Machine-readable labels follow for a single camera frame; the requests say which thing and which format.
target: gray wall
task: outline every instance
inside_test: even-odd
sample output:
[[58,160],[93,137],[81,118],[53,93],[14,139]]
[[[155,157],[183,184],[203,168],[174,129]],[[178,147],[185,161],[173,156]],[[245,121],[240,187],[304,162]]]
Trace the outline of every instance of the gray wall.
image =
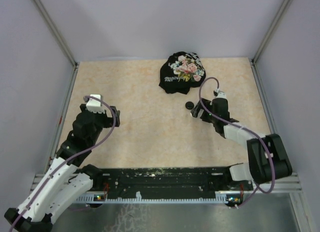
[[0,0],[0,231],[42,172],[72,72],[31,0]]
[[42,0],[77,61],[180,50],[252,58],[282,1]]
[[320,229],[320,0],[293,0],[258,70]]

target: wooden tabletop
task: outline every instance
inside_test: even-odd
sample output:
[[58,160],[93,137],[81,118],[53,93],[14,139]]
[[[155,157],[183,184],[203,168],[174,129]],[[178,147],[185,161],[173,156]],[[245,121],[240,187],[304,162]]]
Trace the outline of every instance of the wooden tabletop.
[[[247,58],[202,58],[206,76],[220,81],[230,116],[264,134],[269,126]],[[222,138],[212,124],[190,116],[185,103],[199,101],[199,88],[187,95],[166,94],[158,86],[165,59],[81,62],[61,140],[72,129],[83,97],[101,94],[121,111],[120,127],[86,158],[82,166],[100,168],[214,167],[247,162],[247,151]],[[209,80],[203,98],[212,100],[216,82]],[[104,129],[101,139],[109,129]]]

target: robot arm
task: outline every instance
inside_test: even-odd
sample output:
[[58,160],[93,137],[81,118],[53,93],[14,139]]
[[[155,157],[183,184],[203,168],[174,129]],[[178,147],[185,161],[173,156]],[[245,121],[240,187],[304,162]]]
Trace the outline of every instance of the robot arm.
[[[98,94],[92,94],[91,97],[102,100],[102,96]],[[65,186],[65,182],[79,168],[91,150],[71,159],[68,163],[65,163],[66,160],[94,146],[103,128],[110,128],[114,121],[114,118],[107,116],[106,111],[102,108],[102,103],[94,99],[88,100],[86,104],[81,104],[80,109],[81,113],[72,124],[73,130],[69,132],[67,139],[61,144],[56,158],[52,161],[40,183],[17,208],[9,208],[6,211],[4,217],[10,224],[13,224],[19,217],[14,227],[17,231],[50,232],[53,224],[65,209],[81,194],[101,184],[102,171],[89,164],[83,167],[78,175]],[[117,111],[113,106],[111,109],[115,114],[115,126],[119,127],[120,111]],[[59,166],[61,166],[59,170],[52,175],[52,172]]]
[[[228,111],[228,100],[224,92],[216,90],[215,98],[210,101],[201,98],[203,104],[214,115],[228,121],[225,123],[210,113],[203,110],[200,101],[191,110],[191,116],[197,118],[203,110],[200,119],[213,124],[215,131],[225,139],[232,140],[242,145],[248,152],[248,163],[235,164],[229,167],[229,173],[232,181],[254,180],[258,184],[270,182],[272,180],[271,166],[266,156],[266,152],[258,138],[252,133],[244,130],[245,126],[241,125],[236,119],[230,118]],[[270,151],[275,178],[280,179],[292,174],[292,167],[287,156],[283,142],[278,134],[265,135],[258,133],[262,138],[268,150]]]

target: black round object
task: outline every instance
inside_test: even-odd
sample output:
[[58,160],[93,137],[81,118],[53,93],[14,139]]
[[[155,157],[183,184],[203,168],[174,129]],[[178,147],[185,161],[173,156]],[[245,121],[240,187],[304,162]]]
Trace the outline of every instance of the black round object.
[[191,101],[188,101],[187,103],[185,103],[185,107],[186,107],[188,110],[192,110],[192,109],[195,107],[195,104],[192,103]]

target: floral print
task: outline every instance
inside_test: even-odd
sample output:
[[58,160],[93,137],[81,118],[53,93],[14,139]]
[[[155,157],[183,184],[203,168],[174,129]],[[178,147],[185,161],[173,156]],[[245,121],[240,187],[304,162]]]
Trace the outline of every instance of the floral print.
[[192,56],[180,55],[175,63],[169,63],[170,68],[175,75],[178,75],[179,81],[198,82],[204,76],[205,71],[200,61],[196,61]]

